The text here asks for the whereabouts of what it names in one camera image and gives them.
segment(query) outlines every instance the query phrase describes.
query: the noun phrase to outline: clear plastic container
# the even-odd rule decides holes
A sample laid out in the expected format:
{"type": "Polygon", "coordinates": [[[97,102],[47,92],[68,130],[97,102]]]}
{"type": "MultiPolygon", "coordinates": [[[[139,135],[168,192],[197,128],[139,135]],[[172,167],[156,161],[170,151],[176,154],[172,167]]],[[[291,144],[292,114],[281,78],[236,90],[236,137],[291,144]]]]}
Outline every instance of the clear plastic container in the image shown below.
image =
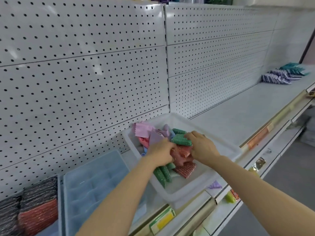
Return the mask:
{"type": "MultiPolygon", "coordinates": [[[[129,170],[118,151],[112,151],[64,175],[65,233],[74,236],[102,200],[129,170]]],[[[147,212],[143,196],[133,222],[147,212]]]]}
{"type": "MultiPolygon", "coordinates": [[[[223,139],[204,131],[201,127],[192,124],[188,119],[175,113],[163,114],[145,122],[160,129],[162,129],[165,124],[168,124],[171,128],[178,128],[187,132],[194,130],[198,131],[215,143],[221,155],[227,156],[232,161],[235,161],[242,154],[242,151],[238,146],[230,144],[223,139]]],[[[143,147],[141,147],[132,128],[124,130],[123,136],[131,151],[136,156],[136,159],[134,160],[138,161],[141,158],[141,153],[143,153],[143,147]]],[[[166,185],[165,189],[154,175],[151,177],[150,182],[152,186],[168,203],[179,201],[191,191],[195,191],[197,194],[213,182],[213,177],[216,175],[216,172],[196,160],[194,160],[194,162],[197,164],[197,167],[188,179],[176,177],[173,179],[172,183],[166,185]]]]}

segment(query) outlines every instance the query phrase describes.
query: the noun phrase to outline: left hand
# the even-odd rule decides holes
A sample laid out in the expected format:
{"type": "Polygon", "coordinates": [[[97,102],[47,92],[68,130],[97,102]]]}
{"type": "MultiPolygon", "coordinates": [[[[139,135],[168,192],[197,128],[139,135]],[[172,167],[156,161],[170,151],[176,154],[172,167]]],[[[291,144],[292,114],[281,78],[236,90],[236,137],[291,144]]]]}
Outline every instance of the left hand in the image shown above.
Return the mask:
{"type": "Polygon", "coordinates": [[[165,166],[173,161],[170,151],[175,147],[175,143],[171,143],[167,138],[164,138],[149,147],[146,158],[150,158],[155,167],[165,166]]]}

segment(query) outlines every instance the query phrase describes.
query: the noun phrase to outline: hand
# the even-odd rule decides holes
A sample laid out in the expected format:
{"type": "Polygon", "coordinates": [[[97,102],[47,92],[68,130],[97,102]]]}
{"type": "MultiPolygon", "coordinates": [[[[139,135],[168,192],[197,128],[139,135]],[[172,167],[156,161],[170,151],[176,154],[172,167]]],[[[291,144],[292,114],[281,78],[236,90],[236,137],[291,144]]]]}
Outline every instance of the hand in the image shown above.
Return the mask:
{"type": "Polygon", "coordinates": [[[221,157],[214,143],[196,131],[186,133],[185,137],[192,142],[192,156],[202,164],[213,168],[221,157]]]}
{"type": "Polygon", "coordinates": [[[164,138],[158,143],[150,145],[145,158],[150,158],[155,167],[165,166],[173,161],[170,151],[175,147],[175,143],[171,143],[167,138],[164,138]]]}

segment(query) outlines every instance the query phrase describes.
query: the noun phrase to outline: forearm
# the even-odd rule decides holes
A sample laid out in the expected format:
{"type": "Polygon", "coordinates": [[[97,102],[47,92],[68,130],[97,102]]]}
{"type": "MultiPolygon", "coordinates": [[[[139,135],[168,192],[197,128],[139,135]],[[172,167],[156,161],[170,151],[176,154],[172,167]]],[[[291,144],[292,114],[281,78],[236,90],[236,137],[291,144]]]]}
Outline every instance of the forearm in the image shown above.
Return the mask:
{"type": "Polygon", "coordinates": [[[213,166],[270,235],[312,235],[315,212],[227,157],[213,166]]]}
{"type": "Polygon", "coordinates": [[[142,158],[138,165],[103,200],[76,235],[127,235],[141,196],[154,169],[155,166],[148,157],[142,158]]]}

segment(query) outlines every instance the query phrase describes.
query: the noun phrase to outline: floor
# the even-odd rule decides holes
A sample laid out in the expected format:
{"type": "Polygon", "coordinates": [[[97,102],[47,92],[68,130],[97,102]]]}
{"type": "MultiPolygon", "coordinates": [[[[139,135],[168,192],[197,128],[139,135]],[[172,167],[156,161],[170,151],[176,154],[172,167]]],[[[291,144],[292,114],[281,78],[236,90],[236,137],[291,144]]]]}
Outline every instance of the floor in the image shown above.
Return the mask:
{"type": "MultiPolygon", "coordinates": [[[[296,140],[264,180],[315,211],[315,147],[296,140]]],[[[269,235],[245,204],[219,236],[269,235]]]]}

